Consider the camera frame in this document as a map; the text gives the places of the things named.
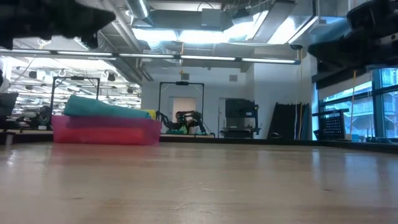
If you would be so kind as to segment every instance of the window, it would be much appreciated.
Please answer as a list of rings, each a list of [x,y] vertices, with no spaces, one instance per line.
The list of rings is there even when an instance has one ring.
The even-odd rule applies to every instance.
[[[396,68],[384,68],[381,69],[381,81],[382,87],[389,87],[393,85],[398,85],[398,69]]]
[[[355,87],[355,94],[360,94],[360,93],[367,93],[369,91],[372,91],[372,82],[367,82],[363,83],[362,85],[358,85]],[[342,99],[347,96],[352,96],[353,95],[353,89],[350,88],[349,90],[342,91],[341,93],[337,93],[333,96],[326,97],[324,99],[325,102],[329,102],[332,100],[338,100]]]
[[[398,91],[383,94],[384,134],[398,138]]]
[[[325,106],[325,111],[341,109],[349,109],[349,112],[344,113],[346,134],[349,134],[351,125],[351,101]],[[369,97],[355,100],[353,113],[353,134],[358,134],[360,136],[372,136],[373,133],[373,136],[375,136],[373,119],[372,98]]]

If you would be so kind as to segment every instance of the ceiling light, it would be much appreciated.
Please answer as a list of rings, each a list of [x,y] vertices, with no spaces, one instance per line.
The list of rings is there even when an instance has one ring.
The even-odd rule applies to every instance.
[[[297,40],[301,35],[303,35],[303,33],[308,30],[316,21],[318,20],[318,16],[315,16],[314,18],[312,18],[310,20],[309,23],[307,23],[307,25],[305,25],[305,27],[303,27],[302,29],[300,29],[289,41],[288,43],[292,43],[295,40]]]
[[[234,57],[212,57],[212,56],[194,56],[194,55],[181,55],[181,59],[196,59],[196,60],[224,60],[234,61]]]
[[[88,57],[88,60],[116,60],[116,57],[104,58],[104,57]]]
[[[285,44],[295,34],[294,20],[289,16],[268,40],[267,44]]]
[[[119,54],[120,57],[133,57],[133,58],[159,58],[159,59],[173,59],[174,55],[162,54]]]
[[[103,52],[70,52],[70,51],[58,51],[58,54],[64,55],[76,55],[76,56],[94,56],[94,57],[101,57],[101,56],[112,56],[112,53],[103,53]]]
[[[284,63],[284,64],[298,64],[296,60],[284,60],[284,59],[273,59],[273,58],[242,58],[242,62],[253,62],[253,63]]]
[[[217,44],[227,42],[228,38],[220,31],[185,30],[182,31],[179,41],[189,44]]]
[[[132,31],[137,39],[146,42],[177,41],[174,30],[132,29]]]
[[[82,88],[97,88],[97,86],[93,86],[93,85],[82,85],[82,86],[79,86],[79,87],[82,87]],[[112,88],[116,88],[116,87],[115,86],[99,86],[99,88],[112,89]]]
[[[20,53],[20,54],[51,54],[49,50],[24,50],[24,49],[14,49],[14,50],[0,49],[0,52]]]

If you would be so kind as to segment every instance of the white wall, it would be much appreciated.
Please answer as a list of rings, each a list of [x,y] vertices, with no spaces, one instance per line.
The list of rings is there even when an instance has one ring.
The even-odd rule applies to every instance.
[[[207,85],[236,86],[245,85],[246,73],[239,68],[207,68],[200,67],[148,67],[147,71],[158,82],[176,82],[181,80],[180,72],[189,73],[189,82],[206,83]],[[237,75],[238,82],[229,82],[229,75]]]
[[[268,135],[275,104],[295,103],[297,86],[296,65],[254,65],[254,100],[259,105],[260,135],[256,138],[265,139]]]

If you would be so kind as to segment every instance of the table surface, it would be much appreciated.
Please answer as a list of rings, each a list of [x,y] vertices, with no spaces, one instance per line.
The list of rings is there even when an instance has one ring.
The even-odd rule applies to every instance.
[[[2,224],[398,223],[398,157],[327,147],[20,144]]]

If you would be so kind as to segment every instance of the ceiling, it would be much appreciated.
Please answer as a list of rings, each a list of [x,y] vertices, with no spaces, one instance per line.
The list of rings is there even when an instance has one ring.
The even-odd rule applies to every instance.
[[[145,40],[137,39],[131,27],[131,17],[127,13],[126,0],[77,0],[78,2],[114,11],[117,20],[108,24],[99,31],[99,39],[101,39],[101,47],[99,51],[107,52],[154,52]],[[212,0],[211,2],[200,2],[196,0],[148,0],[151,12],[164,11],[164,20],[167,22],[173,15],[177,15],[176,11],[188,11],[189,13],[197,13],[202,9],[220,9],[231,16],[232,12],[236,12],[238,8],[249,6],[249,12],[253,15],[258,12],[268,11],[267,16],[272,15],[273,26],[265,26],[266,22],[259,23],[259,30],[252,39],[229,39],[228,42],[220,42],[214,44],[198,44],[189,42],[162,41],[162,47],[168,54],[185,54],[185,55],[204,55],[204,56],[221,56],[221,57],[248,57],[248,58],[279,58],[279,59],[297,59],[297,52],[292,50],[288,44],[267,44],[266,39],[273,39],[275,42],[285,43],[288,41],[286,36],[292,35],[289,32],[297,32],[301,29],[313,16],[314,5],[312,0],[296,0],[293,7],[280,7],[278,12],[275,5],[278,2],[287,2],[290,0]],[[346,14],[347,9],[342,7],[344,1],[330,0],[327,4],[322,1],[319,10],[322,15],[321,22],[334,21],[334,18]],[[187,18],[177,18],[180,20],[188,20]],[[310,27],[300,35],[293,44],[308,45],[311,41],[309,34],[312,28],[318,23],[310,24]],[[89,51],[79,40],[65,39],[63,37],[53,37],[51,42],[43,42],[43,40],[17,39],[14,41],[14,47],[20,49],[39,49],[45,50],[67,50],[67,51]],[[139,85],[142,82],[150,81],[177,81],[180,79],[180,72],[190,74],[190,80],[202,82],[204,78],[211,78],[214,82],[227,82],[229,85],[240,85],[244,83],[245,73],[251,66],[250,63],[239,62],[220,62],[220,61],[201,61],[201,60],[161,60],[161,59],[122,59],[116,60],[96,60],[95,58],[38,58],[34,55],[23,55],[23,57],[8,57],[8,61],[12,65],[11,91],[22,93],[20,96],[17,109],[24,110],[25,107],[35,107],[38,105],[38,98],[41,105],[49,104],[51,93],[52,77],[64,75],[71,77],[73,75],[84,76],[86,78],[99,78],[101,80],[101,88],[99,89],[100,100],[115,105],[140,107],[141,89]],[[30,78],[30,72],[37,72],[38,78]],[[109,82],[109,73],[115,74],[115,81]],[[237,75],[238,81],[231,83],[230,75]],[[59,85],[55,90],[56,110],[62,110],[62,103],[65,96],[70,94],[85,95],[86,97],[95,97],[96,85],[91,80],[75,81],[64,80],[66,85]],[[132,87],[133,93],[127,93],[127,88]]]

